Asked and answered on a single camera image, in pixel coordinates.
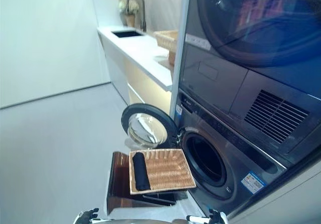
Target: dryer door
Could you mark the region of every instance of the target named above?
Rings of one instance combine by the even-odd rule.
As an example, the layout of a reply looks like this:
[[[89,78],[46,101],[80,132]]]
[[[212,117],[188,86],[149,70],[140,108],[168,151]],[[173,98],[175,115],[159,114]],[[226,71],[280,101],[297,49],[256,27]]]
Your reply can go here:
[[[202,27],[225,59],[271,67],[312,59],[321,47],[321,0],[198,0]]]
[[[122,113],[124,131],[144,148],[176,148],[178,129],[174,121],[159,108],[135,103]]]

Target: black towel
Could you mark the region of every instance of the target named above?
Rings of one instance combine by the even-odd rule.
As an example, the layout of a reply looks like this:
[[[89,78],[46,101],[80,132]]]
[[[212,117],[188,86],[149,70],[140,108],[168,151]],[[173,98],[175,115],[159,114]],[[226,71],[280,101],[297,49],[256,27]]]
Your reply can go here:
[[[144,154],[137,152],[133,158],[137,190],[150,190]]]

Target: washing machine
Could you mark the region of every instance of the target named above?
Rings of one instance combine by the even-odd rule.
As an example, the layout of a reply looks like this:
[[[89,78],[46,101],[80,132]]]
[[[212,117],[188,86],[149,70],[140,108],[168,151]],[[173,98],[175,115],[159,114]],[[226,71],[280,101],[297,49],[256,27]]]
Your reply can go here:
[[[189,191],[207,216],[210,208],[229,214],[286,170],[183,91],[174,120],[136,103],[124,110],[121,123],[145,148],[182,148],[197,185]]]

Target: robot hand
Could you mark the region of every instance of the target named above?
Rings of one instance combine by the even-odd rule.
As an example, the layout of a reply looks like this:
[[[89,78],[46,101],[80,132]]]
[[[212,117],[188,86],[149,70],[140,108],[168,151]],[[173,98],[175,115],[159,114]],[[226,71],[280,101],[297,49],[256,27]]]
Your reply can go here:
[[[91,224],[91,219],[98,217],[98,214],[95,214],[95,212],[98,211],[99,208],[95,208],[89,211],[82,211],[78,214],[73,224]]]
[[[208,224],[228,224],[228,221],[224,212],[218,212],[213,209],[210,209],[209,211],[211,215],[210,215],[210,221],[208,222]]]

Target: white countertop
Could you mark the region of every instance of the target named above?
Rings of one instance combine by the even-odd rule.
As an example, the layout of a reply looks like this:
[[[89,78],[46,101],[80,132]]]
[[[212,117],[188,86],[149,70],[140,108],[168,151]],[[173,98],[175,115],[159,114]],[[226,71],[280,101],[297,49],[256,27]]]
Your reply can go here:
[[[137,31],[124,26],[99,27],[98,32],[117,47],[133,64],[154,80],[165,91],[172,89],[171,71],[160,62],[168,61],[169,51],[157,45],[155,38],[149,35],[119,38],[112,32]]]

